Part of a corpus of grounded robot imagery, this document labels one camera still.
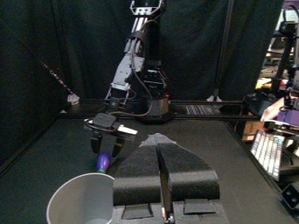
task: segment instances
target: wire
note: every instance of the wire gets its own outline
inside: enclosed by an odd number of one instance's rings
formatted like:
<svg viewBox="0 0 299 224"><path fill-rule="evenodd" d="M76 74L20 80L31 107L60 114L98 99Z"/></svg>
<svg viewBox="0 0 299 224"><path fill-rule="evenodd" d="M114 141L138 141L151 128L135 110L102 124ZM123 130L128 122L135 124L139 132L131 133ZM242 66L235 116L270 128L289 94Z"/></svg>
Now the wire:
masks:
<svg viewBox="0 0 299 224"><path fill-rule="evenodd" d="M62 80L62 78L59 77L59 75L50 69L50 67L47 66L47 64L44 63L44 61L42 60L42 58L38 56L38 54L34 52L32 48L26 44L26 42L20 39L20 37L18 36L16 32L14 31L14 29L8 26L8 24L6 23L6 21L0 18L0 22L4 25L6 29L11 32L12 36L18 39L18 41L22 43L22 45L24 46L24 48L28 50L28 52L31 53L31 55L35 57L36 61L39 61L39 63L42 64L42 66L47 69L47 71L51 73L51 76L56 79L56 81L63 85L63 87L68 90L70 94L74 95L75 93L72 92L72 90L70 89L70 87L67 86L67 84L64 83L64 81Z"/></svg>

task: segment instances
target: black curtain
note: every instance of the black curtain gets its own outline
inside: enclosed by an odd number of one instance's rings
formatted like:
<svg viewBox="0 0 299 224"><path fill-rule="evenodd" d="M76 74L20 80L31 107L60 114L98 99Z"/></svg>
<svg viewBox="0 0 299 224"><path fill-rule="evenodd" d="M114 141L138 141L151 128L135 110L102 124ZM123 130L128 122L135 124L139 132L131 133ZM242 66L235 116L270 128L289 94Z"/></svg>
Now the black curtain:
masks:
<svg viewBox="0 0 299 224"><path fill-rule="evenodd" d="M2 164L58 116L67 91L40 63L63 78L52 2L2 1L0 18Z"/></svg>
<svg viewBox="0 0 299 224"><path fill-rule="evenodd" d="M67 91L40 60L80 99L106 97L135 20L130 4L0 2L0 164L18 155L67 105ZM254 91L282 5L283 0L235 0L219 88L223 100L239 100ZM227 8L229 0L167 1L162 53L173 99L206 100L213 94Z"/></svg>
<svg viewBox="0 0 299 224"><path fill-rule="evenodd" d="M103 99L134 24L131 1L59 2L71 81L86 99ZM235 0L219 96L254 91L283 0ZM162 17L163 70L174 99L206 100L214 89L229 0L170 0Z"/></svg>

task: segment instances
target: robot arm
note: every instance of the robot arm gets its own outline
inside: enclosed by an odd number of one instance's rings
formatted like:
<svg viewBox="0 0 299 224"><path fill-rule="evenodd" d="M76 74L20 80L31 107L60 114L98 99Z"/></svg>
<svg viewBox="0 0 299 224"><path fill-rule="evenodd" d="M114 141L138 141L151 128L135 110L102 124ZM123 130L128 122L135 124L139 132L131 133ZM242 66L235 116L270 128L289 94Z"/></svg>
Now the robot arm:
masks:
<svg viewBox="0 0 299 224"><path fill-rule="evenodd" d="M132 1L131 11L135 15L135 24L131 36L126 42L126 56L118 66L115 79L107 93L106 101L110 111L119 111L126 108L128 92L131 89L131 80L134 76L138 77L145 69L146 58L143 57L143 53L146 27L149 23L155 22L155 20L162 16L165 7L165 0Z"/></svg>
<svg viewBox="0 0 299 224"><path fill-rule="evenodd" d="M135 23L130 38L126 42L126 55L119 63L115 79L110 85L110 90L107 93L107 113L98 113L94 119L86 120L86 127L94 132L91 145L95 153L99 153L100 151L100 141L103 134L116 136L116 144L120 142L120 145L123 145L124 139L131 141L135 139L136 130L124 127L124 125L118 122L119 114L124 113L123 110L127 107L132 78L136 77L139 79L142 85L147 89L150 97L153 97L153 93L161 93L161 85L166 87L166 76L161 71L161 59L158 57L153 57L151 59L151 53L150 61L147 62L149 71L145 76L146 80L142 81L139 78L141 73L145 70L146 63L145 45L147 28L151 23L159 24L158 19L163 15L165 10L166 0L141 0L132 1L131 3L131 11L135 15ZM151 41L149 42L149 48L154 48L154 46L157 48L157 44L151 44Z"/></svg>

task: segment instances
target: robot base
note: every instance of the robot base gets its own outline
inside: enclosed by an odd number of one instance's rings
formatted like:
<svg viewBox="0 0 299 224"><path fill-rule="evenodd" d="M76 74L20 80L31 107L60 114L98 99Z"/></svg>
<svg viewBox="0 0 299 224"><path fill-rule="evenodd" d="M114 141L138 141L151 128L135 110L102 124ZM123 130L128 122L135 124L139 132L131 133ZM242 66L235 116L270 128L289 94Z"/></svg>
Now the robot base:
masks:
<svg viewBox="0 0 299 224"><path fill-rule="evenodd" d="M145 123L167 123L174 119L175 113L170 110L169 97L145 99L143 105L149 109L153 108L146 116L138 118Z"/></svg>

